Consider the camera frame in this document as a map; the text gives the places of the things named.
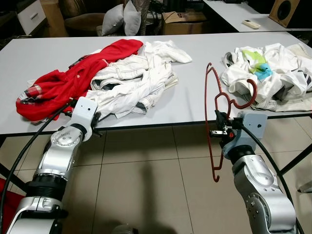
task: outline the black cable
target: black cable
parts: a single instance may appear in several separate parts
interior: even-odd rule
[[[291,201],[292,205],[293,205],[293,199],[292,199],[292,195],[289,191],[289,188],[287,186],[287,183],[283,177],[283,175],[281,174],[277,164],[274,162],[273,158],[271,157],[270,153],[267,151],[267,149],[263,146],[263,144],[260,142],[260,140],[248,129],[246,128],[244,125],[241,125],[241,129],[244,130],[255,142],[256,144],[261,148],[261,150],[264,152],[264,154],[266,155],[266,157],[268,158],[268,160],[270,161],[270,163],[272,164],[274,170],[276,171],[277,176],[279,177],[284,189],[285,189],[285,193],[287,198],[289,199],[289,201]],[[299,220],[296,217],[296,228],[299,230],[299,232],[301,234],[304,234],[303,229],[299,223]]]
[[[6,192],[8,190],[9,187],[9,183],[11,180],[11,177],[17,167],[17,165],[19,164],[21,158],[23,157],[24,153],[26,152],[26,150],[29,148],[29,146],[34,142],[34,140],[38,137],[38,135],[44,130],[44,128],[57,116],[59,115],[63,110],[65,110],[67,107],[70,106],[70,104],[73,101],[68,102],[66,105],[64,105],[61,109],[59,109],[51,118],[49,118],[43,125],[42,127],[36,132],[36,134],[34,134],[34,136],[27,142],[27,144],[24,146],[24,148],[21,150],[19,156],[16,158],[10,173],[5,181],[5,185],[2,191],[2,195],[1,195],[1,204],[0,204],[0,234],[2,234],[2,229],[3,229],[3,211],[4,211],[4,202],[5,202],[5,195]]]

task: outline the red cloth on floor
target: red cloth on floor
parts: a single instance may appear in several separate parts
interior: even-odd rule
[[[0,192],[3,191],[4,184],[5,184],[5,180],[0,179]],[[10,225],[12,219],[14,218],[16,209],[19,206],[20,200],[22,200],[23,198],[24,197],[19,195],[19,194],[15,194],[15,193],[9,192],[9,191],[6,192],[5,204],[4,204],[4,213],[3,213],[3,229],[2,229],[3,234],[9,228],[9,225]]]
[[[92,78],[99,70],[107,67],[110,62],[137,54],[142,45],[139,40],[121,39],[99,53],[83,57],[66,72],[55,70],[40,77],[17,99],[17,112],[30,121],[49,117],[64,106],[69,98],[85,96],[88,89],[91,89]]]

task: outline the white table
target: white table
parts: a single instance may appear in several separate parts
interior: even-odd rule
[[[203,0],[225,21],[239,32],[279,32],[279,31],[310,31],[311,28],[285,28],[269,18],[269,14],[260,14],[246,2],[241,4],[225,3],[223,1]],[[252,29],[244,24],[243,20],[254,21],[261,25],[259,29]]]
[[[55,69],[66,71],[68,66],[83,55],[103,48],[122,37],[97,38],[45,38],[15,39],[0,51],[0,135],[31,135],[41,124],[34,125],[16,112],[15,101],[27,88],[27,81],[39,78]],[[204,121],[204,77],[208,62],[212,62],[218,73],[225,67],[222,58],[235,47],[260,47],[280,42],[285,46],[298,43],[299,40],[286,32],[275,33],[232,33],[177,36],[128,37],[142,42],[154,40],[173,40],[185,50],[193,62],[173,64],[177,73],[178,85],[166,90],[146,115],[129,114],[121,119],[109,116],[98,123],[99,129],[129,128],[138,126],[172,125],[182,123],[203,123]],[[213,74],[208,83],[208,118],[215,120],[214,97],[218,93]],[[227,108],[227,103],[219,102],[220,110]],[[275,113],[266,111],[269,117],[290,117],[308,115],[310,112]],[[63,114],[57,121],[52,121],[45,131],[54,131],[66,123],[69,117]]]

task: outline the white clothing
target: white clothing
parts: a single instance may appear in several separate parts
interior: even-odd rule
[[[243,57],[242,50],[257,51],[262,55],[272,70],[272,75],[261,82],[256,75],[249,72],[249,68],[257,63],[252,59]],[[255,109],[268,109],[271,111],[308,111],[312,110],[312,90],[309,77],[312,77],[312,57],[300,44],[288,48],[281,44],[273,44],[264,48],[236,48],[234,64],[228,67],[221,75],[221,80],[229,87],[231,93],[238,92],[250,97],[253,88],[247,82],[252,79],[257,84]]]
[[[132,55],[110,63],[91,81],[86,97],[98,103],[101,118],[130,112],[145,114],[163,91],[177,84],[171,62],[191,62],[191,57],[170,41],[145,44],[144,56]]]

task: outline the gray pillow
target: gray pillow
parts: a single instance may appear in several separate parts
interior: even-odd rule
[[[104,15],[102,36],[116,32],[123,23],[123,4],[115,6]]]
[[[141,26],[141,12],[136,10],[133,3],[128,1],[123,11],[123,28],[127,36],[135,36]]]

